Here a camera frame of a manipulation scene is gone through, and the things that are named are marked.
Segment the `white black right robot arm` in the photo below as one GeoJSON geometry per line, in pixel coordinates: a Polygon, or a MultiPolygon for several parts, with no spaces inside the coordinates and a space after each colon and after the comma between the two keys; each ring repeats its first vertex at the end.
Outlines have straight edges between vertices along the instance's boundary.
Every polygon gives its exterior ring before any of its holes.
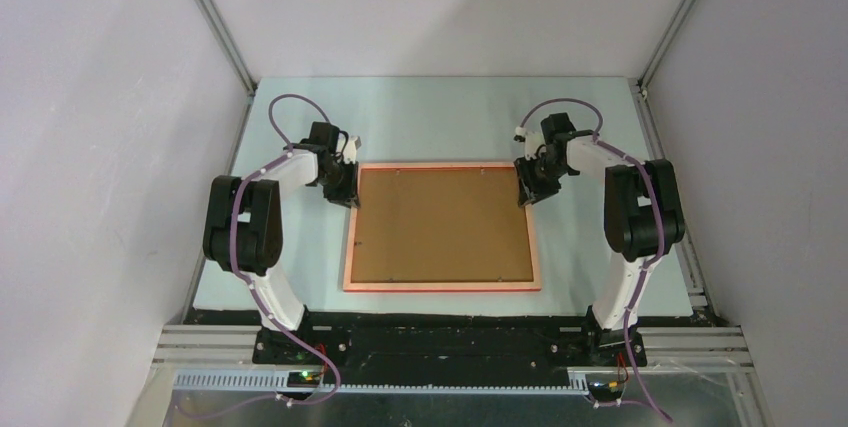
{"type": "Polygon", "coordinates": [[[639,160],[598,132],[577,129],[565,113],[545,118],[538,132],[519,124],[514,139],[524,149],[514,162],[519,206],[554,196],[564,176],[591,176],[603,185],[612,254],[605,287],[587,310],[581,349],[591,363],[606,365],[632,346],[648,280],[685,234],[674,167],[665,159],[639,160]]]}

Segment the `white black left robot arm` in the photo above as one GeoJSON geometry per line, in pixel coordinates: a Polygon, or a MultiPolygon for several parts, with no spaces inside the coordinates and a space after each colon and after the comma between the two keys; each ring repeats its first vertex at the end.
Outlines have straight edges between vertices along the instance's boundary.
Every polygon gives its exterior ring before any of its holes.
{"type": "Polygon", "coordinates": [[[304,187],[346,208],[360,206],[361,139],[328,122],[312,124],[309,136],[244,177],[213,179],[204,225],[204,257],[244,282],[262,326],[282,332],[277,349],[292,363],[316,350],[315,335],[300,326],[306,306],[278,266],[284,247],[282,201],[304,187]]]}

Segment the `aluminium corner post right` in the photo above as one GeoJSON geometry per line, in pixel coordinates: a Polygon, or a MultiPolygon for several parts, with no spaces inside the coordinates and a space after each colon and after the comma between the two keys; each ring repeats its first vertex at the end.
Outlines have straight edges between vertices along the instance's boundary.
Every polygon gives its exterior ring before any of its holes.
{"type": "Polygon", "coordinates": [[[697,2],[698,0],[680,0],[659,42],[654,48],[645,69],[638,78],[638,85],[641,90],[649,88],[665,57],[670,52],[690,14],[696,7],[697,2]]]}

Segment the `aluminium corner post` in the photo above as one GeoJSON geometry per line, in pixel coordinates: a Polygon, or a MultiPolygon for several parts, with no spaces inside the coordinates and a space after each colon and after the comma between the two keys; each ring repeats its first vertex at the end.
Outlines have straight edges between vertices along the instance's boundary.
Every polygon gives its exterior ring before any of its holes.
{"type": "Polygon", "coordinates": [[[641,90],[649,88],[665,57],[670,52],[690,14],[696,7],[697,2],[698,0],[680,0],[659,42],[654,48],[645,69],[638,78],[638,85],[641,90]]]}
{"type": "Polygon", "coordinates": [[[253,96],[258,83],[250,72],[236,39],[227,26],[215,0],[194,0],[194,2],[244,91],[248,96],[253,96]]]}

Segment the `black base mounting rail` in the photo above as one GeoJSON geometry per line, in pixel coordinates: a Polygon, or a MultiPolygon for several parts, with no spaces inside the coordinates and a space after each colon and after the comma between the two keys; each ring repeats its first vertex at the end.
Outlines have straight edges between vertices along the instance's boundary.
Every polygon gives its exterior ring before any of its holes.
{"type": "Polygon", "coordinates": [[[365,314],[310,311],[295,335],[261,327],[251,360],[292,365],[303,383],[563,386],[577,367],[645,367],[642,336],[590,352],[584,317],[365,314]]]}

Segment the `aluminium corner post left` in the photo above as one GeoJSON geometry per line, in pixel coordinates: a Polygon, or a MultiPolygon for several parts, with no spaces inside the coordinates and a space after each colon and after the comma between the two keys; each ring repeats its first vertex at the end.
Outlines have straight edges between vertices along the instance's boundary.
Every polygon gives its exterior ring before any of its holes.
{"type": "Polygon", "coordinates": [[[215,0],[194,0],[194,2],[244,91],[248,96],[253,96],[258,83],[250,72],[236,39],[227,26],[215,0]]]}

